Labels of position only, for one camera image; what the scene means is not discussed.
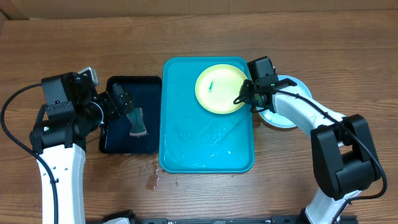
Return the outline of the green and tan sponge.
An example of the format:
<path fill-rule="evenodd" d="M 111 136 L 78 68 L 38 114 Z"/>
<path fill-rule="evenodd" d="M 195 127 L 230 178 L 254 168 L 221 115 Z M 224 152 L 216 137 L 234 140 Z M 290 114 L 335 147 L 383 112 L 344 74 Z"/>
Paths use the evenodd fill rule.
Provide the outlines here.
<path fill-rule="evenodd" d="M 147 134 L 142 108 L 134 108 L 127 114 L 127 118 L 132 125 L 129 132 L 131 136 L 139 137 Z"/>

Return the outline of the yellow-green plate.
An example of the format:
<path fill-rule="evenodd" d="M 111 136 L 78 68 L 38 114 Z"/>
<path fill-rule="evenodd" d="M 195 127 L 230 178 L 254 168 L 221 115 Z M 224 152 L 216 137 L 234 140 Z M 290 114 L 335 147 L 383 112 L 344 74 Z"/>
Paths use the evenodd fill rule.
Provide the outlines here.
<path fill-rule="evenodd" d="M 244 103 L 234 104 L 246 74 L 228 64 L 217 64 L 205 69 L 197 78 L 195 96 L 204 109 L 216 114 L 229 114 Z"/>

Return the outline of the light blue plate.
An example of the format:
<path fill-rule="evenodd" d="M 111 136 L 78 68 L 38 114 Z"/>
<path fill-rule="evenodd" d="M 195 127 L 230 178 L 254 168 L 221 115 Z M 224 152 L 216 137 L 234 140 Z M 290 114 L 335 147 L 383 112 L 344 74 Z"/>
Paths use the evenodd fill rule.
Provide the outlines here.
<path fill-rule="evenodd" d="M 301 89 L 301 91 L 307 95 L 309 98 L 312 98 L 312 94 L 308 87 L 301 82 L 299 79 L 295 77 L 291 77 L 289 75 L 279 75 L 278 76 L 279 80 L 283 80 L 285 78 L 291 79 L 294 81 L 297 86 Z M 259 116 L 268 124 L 271 126 L 277 127 L 277 128 L 282 128 L 282 129 L 290 129 L 290 128 L 295 128 L 296 125 L 291 122 L 289 119 L 271 112 L 270 110 L 265 110 L 259 113 Z"/>

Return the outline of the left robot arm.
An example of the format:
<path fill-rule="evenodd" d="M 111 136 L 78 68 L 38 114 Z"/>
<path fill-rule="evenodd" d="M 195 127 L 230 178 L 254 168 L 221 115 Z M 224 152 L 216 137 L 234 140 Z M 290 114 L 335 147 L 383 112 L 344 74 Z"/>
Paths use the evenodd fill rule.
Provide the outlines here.
<path fill-rule="evenodd" d="M 120 85 L 101 94 L 90 67 L 44 78 L 46 104 L 30 133 L 42 186 L 43 223 L 85 223 L 83 169 L 86 137 L 102 124 L 133 109 Z"/>

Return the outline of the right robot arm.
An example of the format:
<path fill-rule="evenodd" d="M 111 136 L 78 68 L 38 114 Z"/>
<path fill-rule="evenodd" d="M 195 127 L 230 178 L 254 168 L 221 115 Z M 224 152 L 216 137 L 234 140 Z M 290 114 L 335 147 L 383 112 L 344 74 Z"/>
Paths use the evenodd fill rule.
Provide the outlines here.
<path fill-rule="evenodd" d="M 361 115 L 334 112 L 307 96 L 295 81 L 280 80 L 269 57 L 247 66 L 251 79 L 243 82 L 234 103 L 251 105 L 252 113 L 281 115 L 311 140 L 318 190 L 296 223 L 342 223 L 341 214 L 351 202 L 386 193 L 386 173 Z"/>

